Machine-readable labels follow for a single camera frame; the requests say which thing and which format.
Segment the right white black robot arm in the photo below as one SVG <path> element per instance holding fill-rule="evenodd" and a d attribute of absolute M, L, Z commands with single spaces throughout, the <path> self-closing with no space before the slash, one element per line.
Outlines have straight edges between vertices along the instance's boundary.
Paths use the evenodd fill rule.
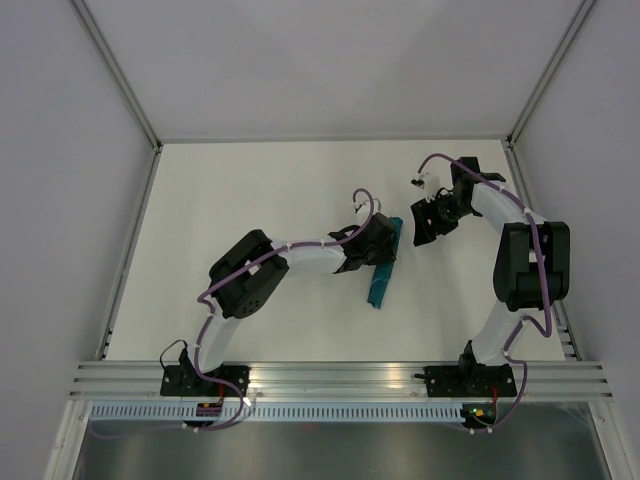
<path fill-rule="evenodd" d="M 421 164 L 412 183 L 423 196 L 411 207 L 414 246 L 453 232 L 466 216 L 485 219 L 499 234 L 492 274 L 496 302 L 480 332 L 461 353 L 455 378 L 459 388 L 478 395 L 493 377 L 509 369 L 512 345 L 527 326 L 545 339 L 553 334 L 552 305 L 570 284 L 570 228 L 531 210 L 499 173 L 484 172 L 475 157 L 450 158 L 452 185 Z"/>

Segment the teal cloth napkin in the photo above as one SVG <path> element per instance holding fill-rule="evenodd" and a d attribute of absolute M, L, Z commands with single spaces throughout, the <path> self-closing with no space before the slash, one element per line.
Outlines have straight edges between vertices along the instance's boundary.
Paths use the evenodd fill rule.
<path fill-rule="evenodd" d="M 404 224 L 404 221 L 400 217 L 392 216 L 390 220 L 395 231 L 394 239 L 391 244 L 391 252 L 394 254 L 394 258 L 390 262 L 377 265 L 375 267 L 367 296 L 367 303 L 376 310 L 380 310 L 382 308 L 385 294 L 392 277 Z"/>

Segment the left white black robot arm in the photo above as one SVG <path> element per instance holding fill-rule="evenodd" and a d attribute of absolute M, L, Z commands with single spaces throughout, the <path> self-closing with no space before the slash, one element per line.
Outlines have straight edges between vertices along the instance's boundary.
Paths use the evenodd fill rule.
<path fill-rule="evenodd" d="M 163 385 L 183 395 L 206 396 L 222 378 L 223 355 L 240 322 L 256 314 L 286 276 L 341 274 L 372 267 L 367 303 L 382 307 L 399 247 L 403 221 L 377 212 L 316 240 L 284 242 L 262 230 L 246 234 L 209 270 L 210 286 L 198 297 L 209 308 L 194 344 L 177 367 L 164 369 Z"/>

